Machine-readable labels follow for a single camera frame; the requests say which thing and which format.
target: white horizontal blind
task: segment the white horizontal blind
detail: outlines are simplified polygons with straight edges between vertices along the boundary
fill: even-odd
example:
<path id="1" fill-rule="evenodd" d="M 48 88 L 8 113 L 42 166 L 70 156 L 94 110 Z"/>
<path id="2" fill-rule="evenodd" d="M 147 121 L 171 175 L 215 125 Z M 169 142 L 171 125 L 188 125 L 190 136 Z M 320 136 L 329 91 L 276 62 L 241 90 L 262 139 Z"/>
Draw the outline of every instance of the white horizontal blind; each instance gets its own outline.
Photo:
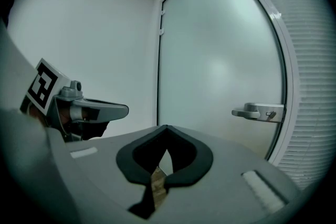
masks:
<path id="1" fill-rule="evenodd" d="M 336 24 L 326 0 L 271 0 L 299 66 L 295 130 L 278 167 L 301 188 L 321 179 L 336 150 Z"/>

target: white door frame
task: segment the white door frame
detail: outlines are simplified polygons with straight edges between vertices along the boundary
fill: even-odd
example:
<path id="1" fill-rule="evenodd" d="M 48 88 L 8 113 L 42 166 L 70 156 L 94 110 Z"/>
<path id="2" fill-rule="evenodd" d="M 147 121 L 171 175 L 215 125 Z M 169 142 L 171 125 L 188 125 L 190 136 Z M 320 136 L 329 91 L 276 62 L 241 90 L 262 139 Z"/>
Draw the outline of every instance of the white door frame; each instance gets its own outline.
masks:
<path id="1" fill-rule="evenodd" d="M 159 55 L 159 42 L 160 42 L 160 27 L 161 27 L 161 9 L 162 4 L 165 0 L 159 0 L 158 7 L 158 29 L 156 32 L 156 46 L 157 46 L 157 59 L 160 58 Z M 293 43 L 289 36 L 287 27 L 284 21 L 281 18 L 281 14 L 277 11 L 270 0 L 259 0 L 264 10 L 267 12 L 272 25 L 277 33 L 279 38 L 280 46 L 282 49 L 283 58 L 285 61 L 286 67 L 286 76 L 287 76 L 287 83 L 286 83 L 286 91 L 287 91 L 287 98 L 285 102 L 285 106 L 287 109 L 286 116 L 284 118 L 282 128 L 280 134 L 277 138 L 275 147 L 272 153 L 269 156 L 269 162 L 278 165 L 281 158 L 283 157 L 291 136 L 294 131 L 295 122 L 297 119 L 297 113 L 299 108 L 299 68 L 297 63 L 297 58 L 294 50 Z M 157 70 L 156 70 L 156 80 L 158 79 L 158 72 L 159 72 L 159 61 L 157 62 Z M 158 80 L 155 83 L 156 86 L 156 94 L 158 94 Z M 158 107 L 158 96 L 155 98 L 156 100 L 156 109 Z"/>

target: door handle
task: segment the door handle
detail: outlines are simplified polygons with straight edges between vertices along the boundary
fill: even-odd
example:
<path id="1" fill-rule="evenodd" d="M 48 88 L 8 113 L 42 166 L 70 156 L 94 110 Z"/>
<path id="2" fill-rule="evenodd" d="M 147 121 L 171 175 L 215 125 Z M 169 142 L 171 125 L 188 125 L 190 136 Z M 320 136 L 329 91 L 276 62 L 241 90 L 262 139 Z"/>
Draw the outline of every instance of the door handle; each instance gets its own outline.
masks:
<path id="1" fill-rule="evenodd" d="M 232 110 L 233 116 L 253 121 L 282 122 L 285 116 L 283 104 L 246 103 L 243 110 Z"/>

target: door frame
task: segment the door frame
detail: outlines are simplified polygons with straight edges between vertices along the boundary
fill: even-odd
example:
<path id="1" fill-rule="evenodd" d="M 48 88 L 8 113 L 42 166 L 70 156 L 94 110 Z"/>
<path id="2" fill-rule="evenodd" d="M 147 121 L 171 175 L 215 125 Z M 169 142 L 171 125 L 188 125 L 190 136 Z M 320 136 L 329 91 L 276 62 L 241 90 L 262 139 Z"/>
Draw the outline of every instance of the door frame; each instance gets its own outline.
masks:
<path id="1" fill-rule="evenodd" d="M 160 79 L 160 46 L 161 46 L 161 36 L 159 34 L 162 25 L 161 11 L 163 3 L 165 0 L 159 0 L 160 14 L 159 14 L 159 25 L 157 31 L 157 40 L 159 42 L 157 51 L 157 81 L 156 81 L 156 124 L 159 120 L 159 79 Z M 277 11 L 271 0 L 258 0 L 265 12 L 268 14 L 270 21 L 274 27 L 274 30 L 278 36 L 280 48 L 282 50 L 282 55 L 285 65 L 285 75 L 286 75 L 286 98 L 285 107 L 286 115 L 282 123 L 281 131 L 278 137 L 273 143 L 273 148 L 268 154 L 268 161 L 274 165 L 278 165 L 282 159 L 287 146 L 292 137 L 295 122 L 297 119 L 297 113 L 299 109 L 299 68 L 296 58 L 295 49 L 292 40 L 289 36 L 287 27 L 281 18 L 281 14 Z"/>

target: frosted glass door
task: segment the frosted glass door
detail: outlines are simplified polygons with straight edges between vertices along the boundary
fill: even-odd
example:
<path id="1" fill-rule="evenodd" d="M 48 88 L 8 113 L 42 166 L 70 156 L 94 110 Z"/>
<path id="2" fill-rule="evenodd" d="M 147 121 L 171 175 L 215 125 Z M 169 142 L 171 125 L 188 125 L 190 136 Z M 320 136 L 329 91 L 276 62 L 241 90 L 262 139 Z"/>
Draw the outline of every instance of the frosted glass door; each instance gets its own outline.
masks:
<path id="1" fill-rule="evenodd" d="M 276 33 L 257 0 L 166 0 L 159 124 L 241 143 L 265 157 L 279 123 L 233 116 L 245 103 L 284 103 Z"/>

